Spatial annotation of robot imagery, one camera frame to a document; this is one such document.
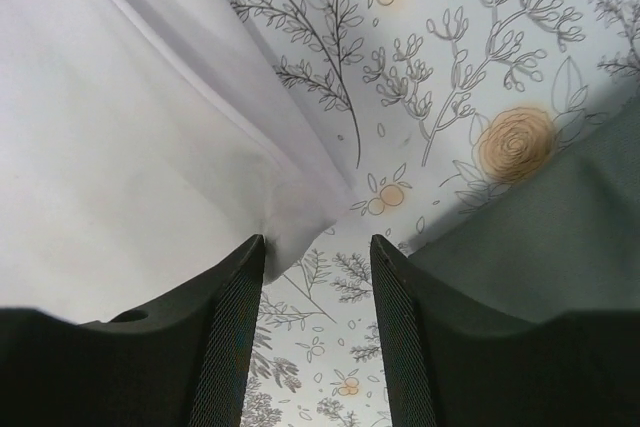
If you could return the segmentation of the white t shirt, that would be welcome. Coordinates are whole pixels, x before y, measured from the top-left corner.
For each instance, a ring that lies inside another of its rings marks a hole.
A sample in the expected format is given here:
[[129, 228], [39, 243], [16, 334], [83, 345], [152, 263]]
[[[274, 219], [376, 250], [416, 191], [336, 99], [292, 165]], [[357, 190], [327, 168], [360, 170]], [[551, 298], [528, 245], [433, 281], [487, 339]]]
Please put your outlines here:
[[1, 303], [108, 320], [350, 189], [226, 0], [1, 0]]

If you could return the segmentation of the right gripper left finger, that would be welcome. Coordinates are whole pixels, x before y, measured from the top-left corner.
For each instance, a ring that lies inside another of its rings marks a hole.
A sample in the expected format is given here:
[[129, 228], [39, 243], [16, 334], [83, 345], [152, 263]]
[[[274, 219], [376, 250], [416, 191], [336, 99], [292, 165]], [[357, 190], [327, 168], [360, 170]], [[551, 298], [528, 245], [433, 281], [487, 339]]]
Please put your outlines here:
[[108, 322], [1, 312], [5, 426], [236, 426], [261, 298], [265, 242]]

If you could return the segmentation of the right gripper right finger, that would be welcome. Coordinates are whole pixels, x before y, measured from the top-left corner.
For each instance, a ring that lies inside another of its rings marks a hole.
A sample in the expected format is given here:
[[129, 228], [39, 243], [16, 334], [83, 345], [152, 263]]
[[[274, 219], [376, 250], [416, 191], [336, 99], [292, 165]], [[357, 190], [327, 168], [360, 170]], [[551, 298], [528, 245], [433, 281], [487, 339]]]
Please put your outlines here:
[[635, 426], [639, 315], [575, 311], [531, 323], [370, 242], [381, 356], [396, 426]]

